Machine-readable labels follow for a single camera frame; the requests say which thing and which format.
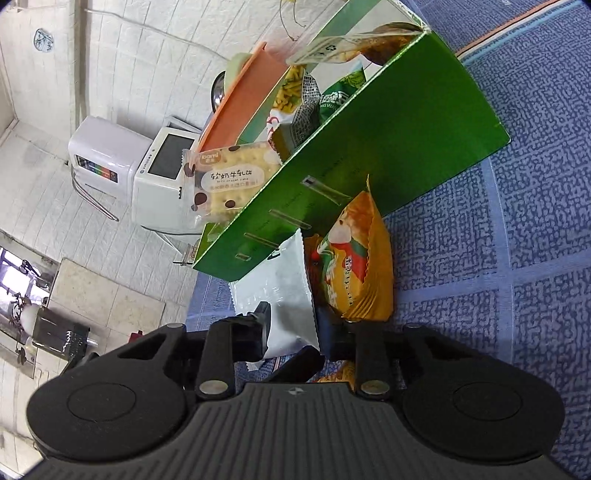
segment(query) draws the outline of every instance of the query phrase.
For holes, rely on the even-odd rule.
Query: display screen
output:
[[[193,141],[192,138],[168,134],[160,150],[158,150],[148,173],[167,179],[176,179],[183,163],[183,150],[185,148],[191,148]]]
[[[117,174],[114,171],[111,171],[108,168],[105,168],[101,165],[97,165],[96,163],[91,162],[90,160],[87,160],[85,158],[82,158],[79,155],[76,156],[76,160],[78,161],[78,165],[81,166],[82,168],[85,168],[88,171],[96,173],[97,175],[100,175],[101,177],[103,177],[107,180],[114,181],[115,183],[119,183],[119,180],[117,179]]]

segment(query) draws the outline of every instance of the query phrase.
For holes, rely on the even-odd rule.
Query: white snack packet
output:
[[[306,345],[320,349],[300,230],[246,276],[231,282],[230,291],[236,313],[253,312],[260,301],[271,305],[265,358],[291,355]]]

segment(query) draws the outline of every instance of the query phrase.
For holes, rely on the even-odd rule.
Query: white appliance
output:
[[[135,172],[151,143],[121,125],[87,116],[68,143],[74,177],[130,204]]]
[[[201,233],[181,206],[183,149],[199,143],[200,134],[162,127],[134,179],[132,221],[169,235]]]
[[[202,228],[194,219],[191,223],[190,215],[182,209],[179,188],[183,149],[196,147],[200,136],[200,132],[162,127],[152,141],[108,120],[88,116],[68,144],[72,185],[112,220],[119,219],[85,187],[131,205],[134,223],[194,244]]]

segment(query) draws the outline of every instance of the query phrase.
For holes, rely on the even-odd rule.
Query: cable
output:
[[[133,20],[129,20],[128,18],[122,17],[121,15],[118,15],[118,14],[114,14],[113,12],[103,12],[101,10],[92,10],[90,8],[85,8],[84,11],[85,12],[88,12],[90,14],[98,14],[98,15],[104,15],[106,17],[114,17],[114,18],[119,19],[120,21],[127,22],[127,23],[129,23],[131,25],[135,25],[136,27],[146,28],[146,29],[148,29],[148,30],[150,30],[152,32],[158,33],[158,34],[163,35],[163,36],[165,36],[167,38],[171,38],[172,40],[176,40],[176,41],[185,43],[187,45],[190,45],[190,46],[197,47],[197,48],[200,48],[202,50],[205,50],[205,51],[209,52],[210,54],[215,55],[216,57],[221,58],[224,61],[228,61],[228,59],[226,57],[224,57],[223,55],[220,55],[217,51],[212,50],[211,48],[206,47],[205,45],[202,45],[200,43],[195,43],[195,42],[192,42],[192,41],[189,41],[189,40],[185,40],[184,38],[175,37],[174,35],[171,35],[170,33],[163,32],[162,30],[158,30],[157,28],[150,27],[149,25],[144,25],[144,24],[141,24],[139,22],[135,22]]]
[[[63,8],[63,7],[67,7],[67,4],[57,4],[57,5],[42,5],[39,7],[22,7],[18,4],[16,5],[11,5],[10,8],[7,8],[6,11],[7,12],[14,12],[16,11],[18,13],[19,10],[24,10],[24,11],[30,11],[30,10],[43,10],[45,8]]]
[[[62,8],[62,7],[67,7],[67,4],[45,5],[42,7],[20,7],[18,5],[15,5],[12,8],[10,8],[8,11],[18,11],[18,10],[30,11],[30,10],[39,10],[39,9],[43,9],[43,8]],[[144,25],[144,24],[136,22],[134,20],[130,20],[129,18],[122,17],[121,15],[115,14],[113,12],[105,12],[102,10],[93,10],[91,8],[85,8],[84,11],[88,12],[90,14],[103,15],[105,17],[113,17],[113,18],[116,18],[122,22],[126,22],[131,25],[135,25],[136,27],[146,28],[147,30],[150,30],[150,31],[155,32],[160,35],[163,35],[163,36],[170,38],[172,40],[176,40],[176,41],[182,42],[184,44],[187,44],[189,46],[197,47],[202,50],[205,50],[206,52],[209,52],[211,55],[219,57],[224,61],[228,61],[228,59],[226,57],[224,57],[223,55],[220,55],[217,51],[212,50],[211,48],[206,47],[205,45],[202,45],[200,43],[195,43],[195,42],[192,42],[189,40],[185,40],[184,38],[176,37],[174,35],[171,35],[170,33],[163,32],[162,30],[158,30],[157,28],[150,27],[149,25]]]

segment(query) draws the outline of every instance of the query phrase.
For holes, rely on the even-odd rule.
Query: green cardboard box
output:
[[[423,33],[301,145],[219,236],[208,234],[208,228],[195,269],[238,280],[297,228],[304,235],[325,235],[348,201],[365,188],[367,176],[386,215],[509,142],[453,52],[397,0],[349,0],[319,36],[348,33],[384,2],[394,9],[394,20],[382,23],[402,16],[422,26]],[[264,130],[278,87],[244,129],[240,143],[255,141]]]

